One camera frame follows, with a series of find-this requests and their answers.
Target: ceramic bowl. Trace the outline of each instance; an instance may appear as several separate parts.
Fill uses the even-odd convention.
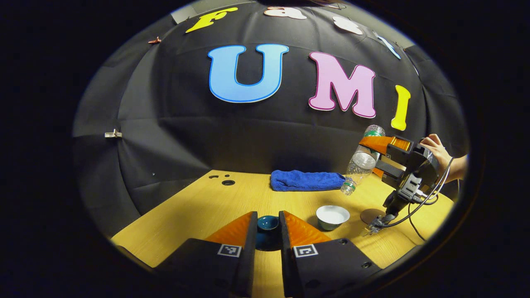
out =
[[[316,217],[322,229],[332,231],[349,220],[350,213],[340,206],[327,205],[316,210]]]

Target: metal clip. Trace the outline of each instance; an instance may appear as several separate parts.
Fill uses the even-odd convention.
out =
[[[114,129],[111,133],[105,133],[106,138],[121,138],[122,134],[117,129]]]

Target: plastic water bottle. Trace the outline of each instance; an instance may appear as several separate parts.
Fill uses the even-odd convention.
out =
[[[385,130],[381,126],[370,125],[366,129],[364,136],[385,136]],[[340,191],[347,196],[351,195],[361,184],[362,180],[372,173],[378,159],[378,152],[359,145],[348,164],[346,180],[342,184]]]

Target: yellow letter f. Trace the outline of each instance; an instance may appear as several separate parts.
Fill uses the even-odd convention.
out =
[[[220,10],[220,11],[212,12],[209,14],[205,14],[201,16],[199,18],[199,21],[193,27],[189,28],[186,31],[186,33],[210,26],[211,24],[213,24],[212,20],[222,19],[224,16],[226,16],[226,12],[236,11],[236,10],[237,10],[237,7],[230,7],[225,10]]]

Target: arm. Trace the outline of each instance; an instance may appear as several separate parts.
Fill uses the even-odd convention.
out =
[[[440,163],[441,167],[439,169],[438,174],[441,175],[444,173],[445,169],[447,168],[447,165],[449,164],[449,161],[451,160],[451,156],[447,151],[445,150],[445,147],[440,141],[440,138],[438,138],[438,135],[436,134],[430,134],[428,137],[424,138],[420,144],[424,146],[425,148],[431,150],[431,152],[434,154],[438,162]],[[451,169],[449,171],[449,176],[447,177],[447,180],[445,183],[451,182],[456,179],[464,179],[465,174],[467,171],[467,155],[463,157],[458,157],[453,160],[453,163],[451,163]]]

